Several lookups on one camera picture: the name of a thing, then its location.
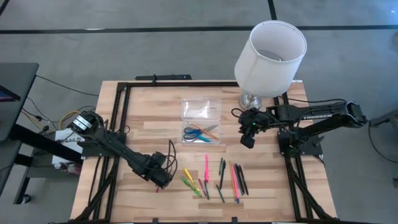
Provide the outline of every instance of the yellow highlighter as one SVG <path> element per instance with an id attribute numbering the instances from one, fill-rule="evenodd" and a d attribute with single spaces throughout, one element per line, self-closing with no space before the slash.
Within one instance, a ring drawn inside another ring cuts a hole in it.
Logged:
<path id="1" fill-rule="evenodd" d="M 191 180 L 193 186 L 200 192 L 199 187 L 197 186 L 197 184 L 195 183 L 195 181 L 193 181 L 191 174 L 189 174 L 187 168 L 184 169 L 185 174 L 187 175 L 187 177 Z"/>

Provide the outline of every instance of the pink highlighter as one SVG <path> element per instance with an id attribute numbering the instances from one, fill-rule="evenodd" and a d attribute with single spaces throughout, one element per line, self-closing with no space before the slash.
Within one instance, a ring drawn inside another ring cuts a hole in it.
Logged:
<path id="1" fill-rule="evenodd" d="M 209 182 L 209 161 L 208 161 L 207 154 L 205 156 L 205 182 L 206 183 Z"/>

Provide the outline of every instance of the glass lamp base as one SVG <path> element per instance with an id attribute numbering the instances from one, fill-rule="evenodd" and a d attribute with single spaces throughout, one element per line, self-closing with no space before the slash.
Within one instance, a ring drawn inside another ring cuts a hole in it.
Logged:
<path id="1" fill-rule="evenodd" d="M 247 93 L 242 93 L 239 98 L 239 105 L 242 110 L 249 110 L 251 108 L 260 108 L 262 99 L 258 96 L 253 96 Z"/>

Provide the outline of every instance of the green marker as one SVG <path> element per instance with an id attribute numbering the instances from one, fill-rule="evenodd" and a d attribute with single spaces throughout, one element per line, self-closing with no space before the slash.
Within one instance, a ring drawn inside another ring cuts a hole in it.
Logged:
<path id="1" fill-rule="evenodd" d="M 190 187 L 198 197 L 201 197 L 201 193 L 196 188 L 194 188 L 194 186 L 190 185 L 190 183 L 188 182 L 188 180 L 186 178 L 184 178 L 184 177 L 180 177 L 180 178 L 182 179 L 182 182 L 184 182 L 184 184 L 186 186 Z"/>

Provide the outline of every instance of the clear plastic box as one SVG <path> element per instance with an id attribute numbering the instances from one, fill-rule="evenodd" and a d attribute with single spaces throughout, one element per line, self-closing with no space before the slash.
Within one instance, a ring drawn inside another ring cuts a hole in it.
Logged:
<path id="1" fill-rule="evenodd" d="M 182 100 L 182 129 L 181 142 L 183 144 L 219 144 L 221 142 L 221 99 L 218 98 L 194 98 Z M 213 128 L 208 132 L 217 139 L 201 133 L 186 133 L 192 131 L 186 128 L 196 129 Z"/>

